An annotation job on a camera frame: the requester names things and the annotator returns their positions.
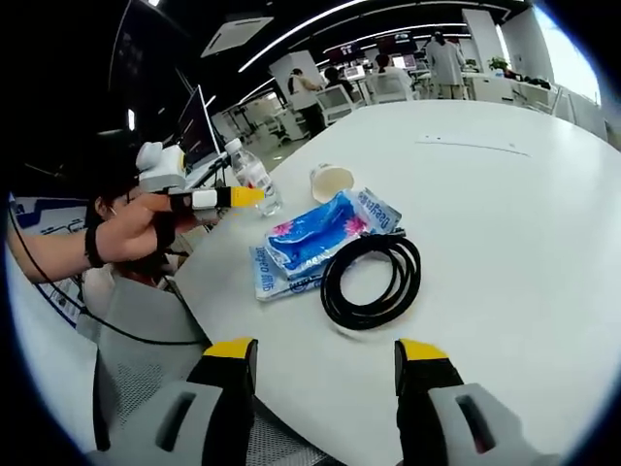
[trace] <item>bottle cap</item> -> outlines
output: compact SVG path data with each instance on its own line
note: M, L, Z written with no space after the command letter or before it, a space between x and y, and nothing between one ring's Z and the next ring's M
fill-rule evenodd
M242 141L240 141L240 138L235 138L224 146L224 150L226 150L226 153L229 155L233 155L234 153L239 152L242 147Z

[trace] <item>window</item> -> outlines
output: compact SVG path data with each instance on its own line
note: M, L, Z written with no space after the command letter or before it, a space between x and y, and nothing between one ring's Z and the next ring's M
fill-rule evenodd
M511 66L511 55L508 54L507 43L505 42L505 35L503 34L503 29L501 26L496 24L496 32L498 33L498 38L501 41L501 49L503 49L503 55L505 56L505 60L507 61L507 65L509 69L513 69Z
M600 86L588 60L561 28L537 7L535 18L547 45L556 84L584 95L600 105Z

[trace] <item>person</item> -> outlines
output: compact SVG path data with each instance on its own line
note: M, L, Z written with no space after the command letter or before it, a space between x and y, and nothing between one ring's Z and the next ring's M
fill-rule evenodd
M376 63L377 73L379 75L387 74L399 77L402 87L406 90L408 95L411 95L411 78L405 70L392 66L390 56L385 53L380 53L376 56Z
M341 79L339 76L339 70L337 70L334 66L328 68L325 72L326 80L328 80L328 85L326 87L334 87L335 85L342 85L345 92L353 102L353 85L347 80Z
M97 227L105 220L116 217L141 194L138 180L132 174L125 179L107 180L98 189L86 210L85 226ZM164 275L174 274L185 257L154 252L138 260L105 264L82 274L84 304L96 316L105 317L113 296L115 278L123 277L145 284L158 286Z
M300 68L294 68L287 83L293 110L300 112L307 121L310 137L314 138L326 128L321 108L314 92L321 89L320 85L311 83L305 78Z
M436 31L433 38L434 41L427 46L427 56L434 82L439 86L443 99L463 99L461 68L466 60L457 46L445 40L441 31Z
M126 262L155 252L158 247L155 215L171 211L167 195L140 194L116 216L96 227L95 247L101 260L105 263ZM92 268L85 249L86 230L69 235L28 235L17 232L19 227L14 221L13 218L8 221L7 243L17 265L32 283L42 283L47 279L56 282ZM184 233L198 224L195 216L176 216L171 228L175 233ZM33 263L28 252L45 275Z

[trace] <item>air vent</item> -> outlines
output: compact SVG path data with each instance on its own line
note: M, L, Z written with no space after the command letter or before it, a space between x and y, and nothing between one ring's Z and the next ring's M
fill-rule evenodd
M203 50L203 53L201 53L201 58L242 46L272 19L274 18L249 17L247 19L225 22L217 30L207 47Z

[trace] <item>person's hand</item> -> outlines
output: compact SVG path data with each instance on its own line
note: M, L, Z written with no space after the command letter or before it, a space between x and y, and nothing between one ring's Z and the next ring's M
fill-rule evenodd
M164 194L142 194L114 218L97 228L97 250L104 262L124 262L145 257L157 249L157 233L153 216L170 212L170 198ZM179 217L176 233L184 233L199 225L195 216Z

